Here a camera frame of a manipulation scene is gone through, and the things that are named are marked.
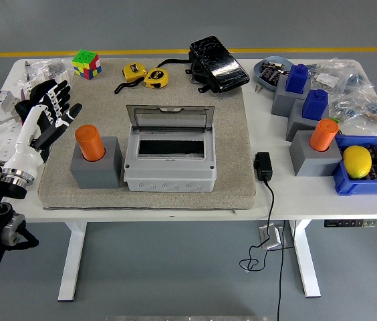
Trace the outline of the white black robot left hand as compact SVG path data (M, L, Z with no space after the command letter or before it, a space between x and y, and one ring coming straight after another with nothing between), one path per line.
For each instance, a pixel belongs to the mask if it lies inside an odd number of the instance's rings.
M47 80L34 86L29 98L16 104L22 127L15 154L3 166L4 175L37 176L39 166L49 156L50 146L82 110L79 103L70 105L70 89L66 80Z

